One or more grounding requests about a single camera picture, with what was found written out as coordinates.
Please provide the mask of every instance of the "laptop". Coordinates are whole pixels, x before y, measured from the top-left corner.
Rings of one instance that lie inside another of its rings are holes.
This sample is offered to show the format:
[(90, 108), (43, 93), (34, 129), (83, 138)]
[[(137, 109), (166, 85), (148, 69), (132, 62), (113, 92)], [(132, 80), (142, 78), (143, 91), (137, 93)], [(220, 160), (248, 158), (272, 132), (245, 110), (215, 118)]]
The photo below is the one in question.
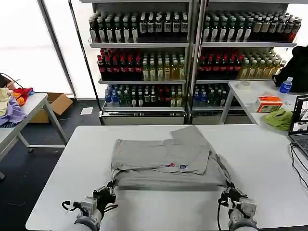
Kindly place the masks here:
[(308, 155), (308, 96), (296, 98), (289, 137)]

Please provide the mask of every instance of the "laptop keyboard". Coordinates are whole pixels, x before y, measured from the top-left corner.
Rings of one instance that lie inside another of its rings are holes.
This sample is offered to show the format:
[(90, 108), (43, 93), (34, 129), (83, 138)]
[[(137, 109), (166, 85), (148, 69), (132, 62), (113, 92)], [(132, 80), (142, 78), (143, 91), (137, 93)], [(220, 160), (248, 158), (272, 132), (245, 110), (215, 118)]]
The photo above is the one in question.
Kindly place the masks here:
[(300, 139), (297, 142), (306, 150), (308, 151), (308, 139)]

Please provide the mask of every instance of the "white paper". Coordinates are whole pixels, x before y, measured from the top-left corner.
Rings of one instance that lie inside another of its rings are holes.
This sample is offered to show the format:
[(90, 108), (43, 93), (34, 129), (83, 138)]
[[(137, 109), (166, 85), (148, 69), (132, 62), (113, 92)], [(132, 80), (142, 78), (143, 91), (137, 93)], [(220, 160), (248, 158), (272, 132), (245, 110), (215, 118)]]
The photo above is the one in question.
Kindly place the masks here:
[(92, 114), (92, 110), (93, 110), (93, 107), (84, 107), (82, 108), (82, 111), (80, 113), (80, 115), (91, 115)]

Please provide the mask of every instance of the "red cloth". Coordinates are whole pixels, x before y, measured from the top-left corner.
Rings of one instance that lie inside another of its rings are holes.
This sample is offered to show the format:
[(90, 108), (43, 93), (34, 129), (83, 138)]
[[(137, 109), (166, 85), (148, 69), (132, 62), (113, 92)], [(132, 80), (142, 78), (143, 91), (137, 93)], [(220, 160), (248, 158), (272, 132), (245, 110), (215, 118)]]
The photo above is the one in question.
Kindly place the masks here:
[(15, 93), (19, 93), (21, 94), (21, 96), (19, 96), (19, 98), (24, 98), (25, 102), (28, 98), (28, 92), (33, 90), (33, 88), (18, 88), (18, 89), (14, 89), (13, 92)]

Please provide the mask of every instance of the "shelf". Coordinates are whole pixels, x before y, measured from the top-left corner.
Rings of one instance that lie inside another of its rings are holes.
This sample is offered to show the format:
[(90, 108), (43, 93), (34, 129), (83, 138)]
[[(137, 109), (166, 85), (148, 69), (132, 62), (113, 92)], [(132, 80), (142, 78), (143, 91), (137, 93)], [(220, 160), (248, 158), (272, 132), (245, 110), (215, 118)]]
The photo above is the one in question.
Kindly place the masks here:
[(307, 4), (307, 0), (209, 0), (209, 2), (286, 3)]
[(202, 47), (295, 47), (290, 42), (204, 42)]
[(184, 112), (183, 107), (105, 107), (104, 112)]
[(199, 79), (197, 84), (229, 83), (231, 81), (272, 81), (272, 79)]
[[(208, 111), (223, 111), (224, 107), (193, 107), (193, 111), (202, 111), (202, 112), (208, 112)], [(241, 111), (243, 110), (242, 107), (230, 107), (230, 111)]]
[(145, 84), (158, 84), (158, 85), (163, 85), (163, 84), (184, 84), (186, 81), (185, 80), (173, 80), (173, 81), (113, 81), (113, 80), (100, 80), (98, 81), (99, 84), (135, 84), (135, 85), (145, 85)]
[(127, 3), (127, 2), (191, 2), (192, 0), (80, 0), (82, 3)]
[(188, 42), (90, 43), (92, 48), (173, 48), (189, 47)]

